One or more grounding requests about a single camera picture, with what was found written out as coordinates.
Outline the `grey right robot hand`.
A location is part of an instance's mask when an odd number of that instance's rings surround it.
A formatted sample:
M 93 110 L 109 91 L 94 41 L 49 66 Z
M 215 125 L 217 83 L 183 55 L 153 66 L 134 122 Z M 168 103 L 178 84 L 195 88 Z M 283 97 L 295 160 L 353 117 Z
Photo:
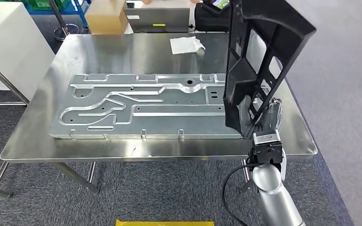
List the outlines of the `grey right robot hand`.
M 253 112 L 249 108 L 250 101 L 250 96 L 245 96 L 240 105 L 237 106 L 239 110 L 241 134 L 244 138 L 252 138 L 255 132 L 280 129 L 282 121 L 281 99 L 272 98 L 256 122 L 253 121 Z

